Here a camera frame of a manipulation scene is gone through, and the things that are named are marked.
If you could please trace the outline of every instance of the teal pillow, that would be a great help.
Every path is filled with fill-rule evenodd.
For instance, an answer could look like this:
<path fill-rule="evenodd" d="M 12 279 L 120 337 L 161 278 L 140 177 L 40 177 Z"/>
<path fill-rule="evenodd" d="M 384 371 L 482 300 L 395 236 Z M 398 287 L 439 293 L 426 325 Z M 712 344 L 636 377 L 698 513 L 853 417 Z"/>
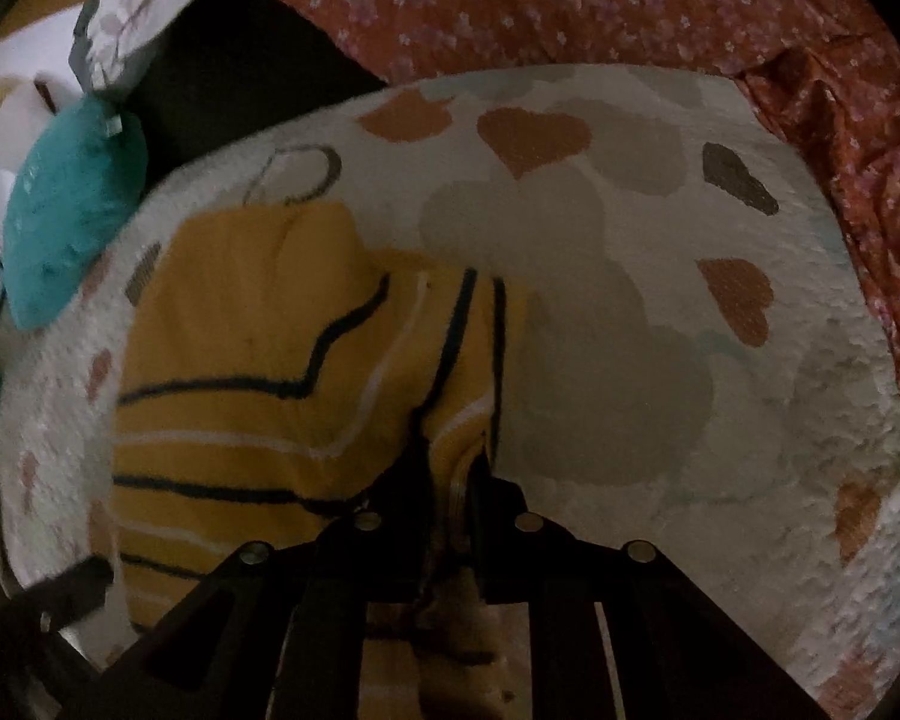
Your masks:
<path fill-rule="evenodd" d="M 55 116 L 7 204 L 2 259 L 17 327 L 56 319 L 136 212 L 145 180 L 146 143 L 135 116 L 93 95 Z"/>

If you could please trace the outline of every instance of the metal rivet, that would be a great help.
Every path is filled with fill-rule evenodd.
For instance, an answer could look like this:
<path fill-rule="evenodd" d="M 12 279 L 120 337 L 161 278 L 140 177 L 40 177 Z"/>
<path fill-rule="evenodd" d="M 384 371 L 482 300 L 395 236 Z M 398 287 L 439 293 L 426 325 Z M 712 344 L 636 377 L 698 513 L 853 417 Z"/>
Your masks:
<path fill-rule="evenodd" d="M 656 547 L 650 541 L 631 541 L 626 546 L 626 555 L 636 562 L 653 562 L 656 560 Z"/>
<path fill-rule="evenodd" d="M 516 515 L 514 525 L 518 531 L 536 533 L 543 528 L 543 517 L 533 512 L 523 512 L 523 514 Z"/>
<path fill-rule="evenodd" d="M 383 521 L 383 517 L 380 517 L 380 514 L 377 514 L 377 512 L 358 512 L 356 517 L 353 518 L 353 527 L 358 531 L 370 533 L 370 531 L 375 531 L 379 528 Z"/>
<path fill-rule="evenodd" d="M 247 565 L 260 565 L 269 557 L 269 546 L 263 541 L 252 541 L 240 552 L 240 560 Z"/>

